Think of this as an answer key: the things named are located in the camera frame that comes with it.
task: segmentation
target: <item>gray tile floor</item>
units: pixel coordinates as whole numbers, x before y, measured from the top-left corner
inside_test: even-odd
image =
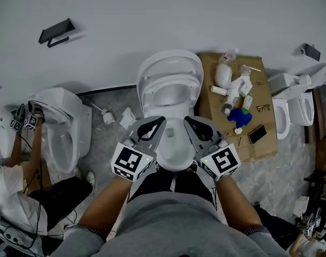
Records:
[[[110,161],[117,142],[127,133],[119,124],[123,111],[130,107],[137,117],[142,117],[135,88],[82,96],[81,99],[84,104],[93,102],[112,111],[116,121],[105,125],[100,111],[93,107],[92,144],[89,154],[79,161],[78,167],[84,175],[89,170],[95,173],[96,187],[93,195],[78,207],[79,216],[112,179]],[[308,184],[303,178],[312,172],[314,158],[315,146],[304,144],[304,128],[292,125],[287,138],[278,141],[275,157],[245,163],[233,177],[250,202],[259,201],[269,213],[293,221],[294,201],[307,192]],[[211,188],[214,183],[201,171],[198,172],[202,180]],[[221,207],[218,213],[223,219]]]

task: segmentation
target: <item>cardboard sheet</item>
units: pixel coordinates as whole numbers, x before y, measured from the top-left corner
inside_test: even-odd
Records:
[[[261,70],[261,72],[251,70],[253,102],[249,111],[253,115],[253,119],[247,126],[242,127],[242,134],[236,135],[234,133],[236,123],[228,121],[227,116],[221,112],[225,96],[210,91],[210,88],[215,86],[215,71],[221,54],[204,53],[199,54],[199,56],[204,70],[204,80],[198,104],[199,115],[211,119],[217,124],[219,130],[226,136],[228,143],[235,145],[242,163],[274,156],[277,153],[275,115],[262,59],[260,57],[238,56],[237,60],[231,64],[232,81],[239,77],[239,69],[244,64]],[[240,97],[235,108],[241,108],[243,101],[244,99]],[[253,145],[248,134],[260,125],[265,126],[267,135]]]

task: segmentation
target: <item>toilet bowl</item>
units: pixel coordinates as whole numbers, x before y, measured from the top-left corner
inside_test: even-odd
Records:
[[[144,117],[166,118],[156,153],[157,163],[167,170],[185,170],[195,156],[184,117],[194,114],[202,82],[201,61],[186,50],[159,52],[139,68],[137,89]]]
[[[17,133],[10,127],[12,119],[13,114],[7,108],[0,110],[0,153],[2,158],[11,157],[13,151]],[[21,135],[26,139],[26,141],[30,141],[31,132],[29,130],[22,130]],[[23,139],[21,140],[21,151],[31,151]]]
[[[314,122],[313,94],[303,93],[298,98],[288,101],[290,122],[301,126],[311,126]]]
[[[287,100],[272,98],[274,106],[277,138],[284,139],[290,130],[289,110],[287,107]]]
[[[68,174],[86,156],[92,136],[92,109],[63,88],[37,93],[30,101],[42,106],[47,127],[49,154],[56,169]]]

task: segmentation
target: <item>toilet lid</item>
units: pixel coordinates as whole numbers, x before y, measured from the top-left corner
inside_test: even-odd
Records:
[[[314,122],[314,101],[312,93],[303,93],[299,97],[303,118],[308,125]]]
[[[187,50],[152,55],[138,71],[138,95],[144,115],[150,110],[193,107],[203,82],[199,57]]]
[[[40,101],[32,100],[43,108],[46,125],[68,125],[70,124],[70,117],[63,111],[56,109],[48,104]]]

